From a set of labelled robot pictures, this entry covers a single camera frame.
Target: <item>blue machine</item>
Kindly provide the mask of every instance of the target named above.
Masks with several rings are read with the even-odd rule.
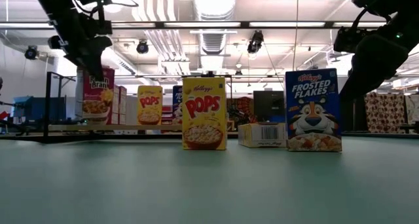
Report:
[[[13,107],[12,117],[25,117],[27,121],[41,120],[45,114],[45,98],[33,96],[15,97],[19,107]],[[50,121],[65,121],[65,98],[50,99]]]

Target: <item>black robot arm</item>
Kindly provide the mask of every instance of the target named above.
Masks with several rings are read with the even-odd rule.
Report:
[[[103,5],[110,4],[111,0],[78,0],[84,5],[97,2],[95,10],[99,13],[99,20],[78,13],[72,0],[38,1],[58,34],[48,40],[50,48],[62,49],[69,61],[102,78],[100,57],[105,48],[112,45],[110,38],[103,36],[112,34],[110,21],[104,20]]]
[[[352,100],[391,79],[419,43],[419,0],[353,0],[365,10],[351,28],[341,28],[335,51],[354,53],[352,69],[340,99]],[[388,23],[377,30],[357,28],[363,14],[382,16]]]

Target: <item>table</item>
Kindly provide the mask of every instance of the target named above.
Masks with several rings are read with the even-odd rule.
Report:
[[[343,153],[0,141],[0,223],[418,223],[419,142]]]

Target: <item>tiger cartoon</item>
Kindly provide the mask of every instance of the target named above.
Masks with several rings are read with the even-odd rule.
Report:
[[[318,102],[299,100],[301,105],[300,114],[295,115],[289,121],[289,129],[293,134],[292,137],[311,132],[332,136],[336,134],[338,121],[335,116],[326,112],[323,108],[324,103],[326,103],[326,97],[324,96]]]

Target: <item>cereal box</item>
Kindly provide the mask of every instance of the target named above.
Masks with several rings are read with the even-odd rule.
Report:
[[[238,143],[249,148],[286,147],[285,123],[260,122],[238,127]]]
[[[173,86],[172,124],[182,124],[182,86]]]
[[[138,124],[160,125],[162,122],[163,88],[161,86],[139,86],[137,95]]]
[[[226,149],[226,108],[224,78],[183,79],[183,148]]]
[[[342,151],[336,69],[285,73],[288,149]]]
[[[118,124],[126,124],[126,88],[120,86],[119,88],[119,106],[118,106]]]
[[[78,118],[87,120],[89,125],[114,124],[113,121],[113,89],[115,71],[108,67],[103,67],[103,80],[97,81],[86,71],[77,72],[77,106]]]

